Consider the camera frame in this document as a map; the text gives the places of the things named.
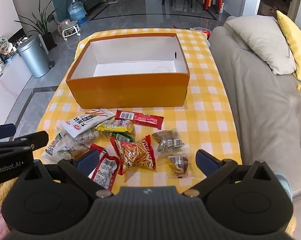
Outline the red silver chip bag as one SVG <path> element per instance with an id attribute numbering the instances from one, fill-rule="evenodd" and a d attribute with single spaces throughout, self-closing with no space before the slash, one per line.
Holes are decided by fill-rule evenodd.
<path id="1" fill-rule="evenodd" d="M 98 151 L 99 162 L 89 178 L 99 186 L 111 191 L 120 165 L 119 157 L 109 155 L 105 148 L 96 144 L 92 144 L 90 149 Z"/>

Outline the white printed snack bag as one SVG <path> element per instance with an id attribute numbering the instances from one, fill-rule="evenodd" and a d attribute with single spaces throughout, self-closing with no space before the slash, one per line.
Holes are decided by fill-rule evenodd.
<path id="1" fill-rule="evenodd" d="M 62 159 L 70 160 L 74 159 L 76 156 L 86 153 L 89 150 L 89 143 L 66 144 L 63 140 L 57 142 L 54 139 L 44 150 L 41 157 L 47 161 L 57 163 Z"/>

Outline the clear pastry snack bag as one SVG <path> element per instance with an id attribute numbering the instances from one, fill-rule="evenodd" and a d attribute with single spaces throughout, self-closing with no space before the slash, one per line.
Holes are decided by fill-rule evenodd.
<path id="1" fill-rule="evenodd" d="M 188 178 L 192 174 L 193 157 L 186 153 L 169 154 L 167 157 L 169 179 L 183 179 Z"/>

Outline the clear tray white balls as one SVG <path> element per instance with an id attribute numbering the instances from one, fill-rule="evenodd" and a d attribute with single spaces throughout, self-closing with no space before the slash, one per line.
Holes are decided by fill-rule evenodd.
<path id="1" fill-rule="evenodd" d="M 57 142 L 63 140 L 66 144 L 75 143 L 75 144 L 84 144 L 92 142 L 100 137 L 100 132 L 94 128 L 89 129 L 83 133 L 80 133 L 75 138 L 71 137 L 70 134 L 64 129 L 58 129 L 58 133 L 55 137 Z"/>

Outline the white breadstick snack packet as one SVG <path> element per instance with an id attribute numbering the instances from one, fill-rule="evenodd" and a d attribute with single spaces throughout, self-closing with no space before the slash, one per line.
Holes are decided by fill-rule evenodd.
<path id="1" fill-rule="evenodd" d="M 60 125 L 72 138 L 75 138 L 89 129 L 95 128 L 98 124 L 113 118 L 114 116 L 115 113 L 112 113 L 105 108 L 92 109 L 82 115 L 62 122 Z"/>

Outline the green snack stick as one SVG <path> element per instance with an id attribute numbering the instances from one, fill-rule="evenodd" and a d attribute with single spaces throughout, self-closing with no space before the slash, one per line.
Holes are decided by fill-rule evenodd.
<path id="1" fill-rule="evenodd" d="M 125 142 L 134 142 L 135 139 L 132 135 L 123 132 L 103 132 L 107 137 L 115 138 L 118 141 L 125 141 Z"/>

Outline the red fries snack bag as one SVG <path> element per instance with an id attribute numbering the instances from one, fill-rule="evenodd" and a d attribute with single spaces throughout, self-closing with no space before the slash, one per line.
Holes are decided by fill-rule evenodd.
<path id="1" fill-rule="evenodd" d="M 124 175 L 133 166 L 156 170 L 150 135 L 138 142 L 119 141 L 115 138 L 110 138 L 110 142 L 119 157 L 119 175 Z"/>

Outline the clear nut snack bag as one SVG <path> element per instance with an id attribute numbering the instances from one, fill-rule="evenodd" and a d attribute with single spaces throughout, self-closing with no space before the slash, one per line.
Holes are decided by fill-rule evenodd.
<path id="1" fill-rule="evenodd" d="M 185 145 L 176 129 L 159 131 L 153 133 L 152 137 L 158 143 L 157 152 L 176 152 Z"/>

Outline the yellow white snack packet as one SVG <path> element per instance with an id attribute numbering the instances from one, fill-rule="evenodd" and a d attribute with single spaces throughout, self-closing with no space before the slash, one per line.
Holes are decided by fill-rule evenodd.
<path id="1" fill-rule="evenodd" d="M 130 120 L 106 120 L 95 127 L 100 132 L 128 132 L 134 130 L 134 124 Z"/>

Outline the red barcode snack bar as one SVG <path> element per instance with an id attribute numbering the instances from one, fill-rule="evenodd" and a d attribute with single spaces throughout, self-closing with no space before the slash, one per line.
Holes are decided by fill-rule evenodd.
<path id="1" fill-rule="evenodd" d="M 130 120 L 134 124 L 162 129 L 163 116 L 117 110 L 115 120 Z"/>

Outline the white tv cabinet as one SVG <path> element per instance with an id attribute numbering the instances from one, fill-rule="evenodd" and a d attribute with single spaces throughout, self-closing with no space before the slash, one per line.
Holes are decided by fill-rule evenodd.
<path id="1" fill-rule="evenodd" d="M 0 77 L 0 125 L 6 122 L 31 76 L 31 72 L 19 55 L 15 55 L 12 61 L 6 64 Z"/>

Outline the yellow checkered tablecloth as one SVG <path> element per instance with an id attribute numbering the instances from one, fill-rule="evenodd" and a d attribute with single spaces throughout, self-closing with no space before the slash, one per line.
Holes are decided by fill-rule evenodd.
<path id="1" fill-rule="evenodd" d="M 164 129 L 178 131 L 184 144 L 183 152 L 189 157 L 191 173 L 184 178 L 176 178 L 169 161 L 157 157 L 156 170 L 133 167 L 127 174 L 117 176 L 113 193 L 118 193 L 123 186 L 175 186 L 179 192 L 185 191 L 204 178 L 195 165 L 195 154 L 199 149 L 219 159 L 229 158 L 241 162 L 230 104 L 204 33 L 161 28 L 100 31 L 80 41 L 77 51 L 83 51 L 85 45 L 94 38 L 171 33 L 177 36 L 190 71 L 186 101 L 181 107 L 138 108 L 137 111 L 162 116 Z"/>

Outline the grey sofa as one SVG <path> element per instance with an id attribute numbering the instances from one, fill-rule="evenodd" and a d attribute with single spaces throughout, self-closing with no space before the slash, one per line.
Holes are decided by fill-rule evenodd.
<path id="1" fill-rule="evenodd" d="M 210 35 L 210 51 L 230 102 L 244 164 L 266 161 L 301 196 L 301 82 L 292 74 L 274 74 L 240 35 L 247 29 L 269 41 L 267 51 L 285 44 L 273 17 L 227 18 Z"/>

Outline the silver pedal trash can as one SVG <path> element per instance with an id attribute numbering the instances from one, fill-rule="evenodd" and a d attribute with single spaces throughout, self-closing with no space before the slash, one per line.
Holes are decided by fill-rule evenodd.
<path id="1" fill-rule="evenodd" d="M 18 54 L 24 60 L 34 78 L 44 76 L 55 64 L 54 61 L 49 59 L 39 36 L 31 36 L 23 41 L 18 46 Z"/>

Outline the orange cardboard box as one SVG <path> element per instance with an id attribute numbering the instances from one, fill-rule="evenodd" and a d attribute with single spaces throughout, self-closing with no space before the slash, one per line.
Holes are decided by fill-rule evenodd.
<path id="1" fill-rule="evenodd" d="M 78 44 L 66 83 L 78 105 L 93 108 L 179 107 L 190 72 L 174 32 L 97 32 Z"/>

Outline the white rolling stool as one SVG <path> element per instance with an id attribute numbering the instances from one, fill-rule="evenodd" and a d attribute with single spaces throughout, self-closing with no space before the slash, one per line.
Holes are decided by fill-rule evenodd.
<path id="1" fill-rule="evenodd" d="M 78 21 L 65 19 L 58 23 L 58 33 L 64 41 L 67 41 L 73 35 L 81 36 L 81 28 Z"/>

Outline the potted green plant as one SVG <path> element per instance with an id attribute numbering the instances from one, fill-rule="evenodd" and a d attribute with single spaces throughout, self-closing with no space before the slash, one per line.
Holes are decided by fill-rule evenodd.
<path id="1" fill-rule="evenodd" d="M 53 9 L 50 13 L 47 12 L 47 9 L 51 5 L 51 3 L 52 0 L 50 0 L 48 4 L 44 8 L 42 8 L 41 0 L 39 0 L 38 16 L 36 16 L 34 13 L 32 13 L 32 18 L 18 15 L 19 20 L 15 20 L 15 22 L 32 27 L 32 30 L 30 31 L 34 31 L 40 34 L 48 51 L 52 50 L 57 46 L 57 44 L 54 41 L 52 32 L 49 31 L 48 28 L 48 22 L 52 17 L 54 17 L 55 13 L 55 9 Z"/>

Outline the blue water jug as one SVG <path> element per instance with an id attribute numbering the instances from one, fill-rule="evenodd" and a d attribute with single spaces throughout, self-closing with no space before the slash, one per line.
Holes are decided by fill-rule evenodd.
<path id="1" fill-rule="evenodd" d="M 68 12 L 71 21 L 77 21 L 78 24 L 86 22 L 86 11 L 81 1 L 71 0 Z"/>

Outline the snack basket behind table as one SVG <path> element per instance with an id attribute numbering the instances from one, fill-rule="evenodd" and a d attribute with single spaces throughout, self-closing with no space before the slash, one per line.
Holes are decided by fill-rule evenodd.
<path id="1" fill-rule="evenodd" d="M 202 28 L 202 27 L 194 27 L 194 28 L 190 28 L 190 30 L 199 31 L 201 33 L 204 33 L 207 35 L 207 38 L 209 38 L 211 35 L 211 31 L 209 29 Z"/>

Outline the beige cushion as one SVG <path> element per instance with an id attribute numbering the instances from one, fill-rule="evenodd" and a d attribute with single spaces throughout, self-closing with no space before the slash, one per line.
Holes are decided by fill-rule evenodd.
<path id="1" fill-rule="evenodd" d="M 228 20 L 226 23 L 256 55 L 269 65 L 275 75 L 295 72 L 293 53 L 274 17 L 242 16 Z"/>

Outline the yellow cushion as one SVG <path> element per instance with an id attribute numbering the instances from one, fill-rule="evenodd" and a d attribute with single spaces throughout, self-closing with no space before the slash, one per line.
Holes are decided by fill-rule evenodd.
<path id="1" fill-rule="evenodd" d="M 276 11 L 276 15 L 280 28 L 295 59 L 295 77 L 301 81 L 301 30 L 287 15 L 279 10 Z"/>

